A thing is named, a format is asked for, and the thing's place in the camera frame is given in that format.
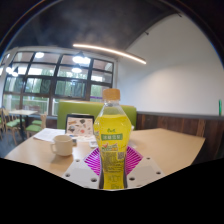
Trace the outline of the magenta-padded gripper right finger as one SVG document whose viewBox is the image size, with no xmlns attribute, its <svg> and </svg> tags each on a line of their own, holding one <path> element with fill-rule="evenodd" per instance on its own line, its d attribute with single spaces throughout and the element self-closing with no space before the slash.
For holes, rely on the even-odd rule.
<svg viewBox="0 0 224 224">
<path fill-rule="evenodd" d="M 144 157 L 132 147 L 127 148 L 125 172 L 128 189 L 143 187 L 164 176 L 150 156 Z"/>
</svg>

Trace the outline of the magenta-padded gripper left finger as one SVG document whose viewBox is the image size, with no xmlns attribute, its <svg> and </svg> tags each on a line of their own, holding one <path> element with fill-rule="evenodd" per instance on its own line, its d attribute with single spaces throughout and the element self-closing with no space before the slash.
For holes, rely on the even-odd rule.
<svg viewBox="0 0 224 224">
<path fill-rule="evenodd" d="M 95 148 L 84 159 L 75 159 L 63 178 L 84 188 L 98 189 L 100 173 L 100 153 Z"/>
</svg>

